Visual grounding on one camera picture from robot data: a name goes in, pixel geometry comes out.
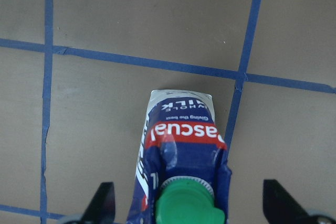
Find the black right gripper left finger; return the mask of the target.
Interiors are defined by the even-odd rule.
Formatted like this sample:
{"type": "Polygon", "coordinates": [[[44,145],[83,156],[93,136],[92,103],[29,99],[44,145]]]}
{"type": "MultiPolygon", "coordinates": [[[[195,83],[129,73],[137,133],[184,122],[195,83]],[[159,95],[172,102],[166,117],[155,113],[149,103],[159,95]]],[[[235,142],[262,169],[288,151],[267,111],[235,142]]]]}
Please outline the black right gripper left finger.
{"type": "Polygon", "coordinates": [[[114,223],[115,192],[113,182],[103,182],[81,217],[81,223],[114,223]]]}

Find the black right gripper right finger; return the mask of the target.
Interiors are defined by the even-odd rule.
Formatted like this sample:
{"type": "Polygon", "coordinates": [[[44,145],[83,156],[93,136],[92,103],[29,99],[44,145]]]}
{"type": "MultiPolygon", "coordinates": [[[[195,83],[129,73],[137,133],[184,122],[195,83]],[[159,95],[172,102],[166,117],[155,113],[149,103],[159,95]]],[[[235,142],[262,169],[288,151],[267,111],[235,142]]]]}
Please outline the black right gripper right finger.
{"type": "Polygon", "coordinates": [[[323,223],[323,216],[309,215],[275,179],[265,179],[263,213],[268,223],[323,223]]]}

